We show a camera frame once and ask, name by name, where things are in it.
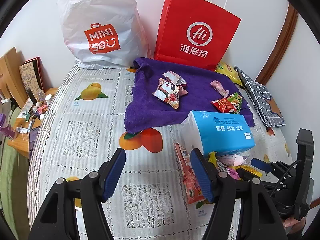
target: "yellow candy bar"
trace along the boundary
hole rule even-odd
[[[256,176],[258,176],[259,178],[262,177],[262,173],[255,170],[254,168],[250,167],[249,165],[246,165],[246,164],[242,164],[242,165],[239,165],[239,166],[236,166],[236,167],[233,167],[233,169],[237,170],[238,168],[242,168]]]

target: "red paper bag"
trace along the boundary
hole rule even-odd
[[[205,0],[165,0],[154,58],[214,69],[241,19]]]

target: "purple bottle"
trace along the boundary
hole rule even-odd
[[[3,133],[10,140],[14,140],[17,136],[16,131],[7,122],[5,114],[0,114],[0,133]]]

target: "white wall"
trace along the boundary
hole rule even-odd
[[[315,152],[311,177],[314,179],[313,200],[320,197],[320,45],[306,22],[299,16],[291,42],[278,68],[267,83],[281,109],[286,125],[282,132],[292,154],[297,159],[296,138],[299,128],[312,131]],[[312,210],[307,224],[316,212]]]
[[[164,0],[136,1],[153,50]],[[61,84],[74,62],[63,43],[56,2],[30,0],[0,38],[0,55],[15,46],[23,59],[40,56],[44,79],[54,87]],[[213,2],[223,6],[224,0]],[[226,9],[242,21],[224,60],[255,78],[275,45],[287,7],[286,0],[228,0]]]

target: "hi logo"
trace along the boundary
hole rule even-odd
[[[84,31],[92,54],[108,53],[120,49],[119,38],[111,24],[101,26],[100,23],[91,24],[91,29]]]
[[[189,26],[187,37],[193,45],[205,46],[212,40],[213,33],[208,24],[204,22],[195,22]]]

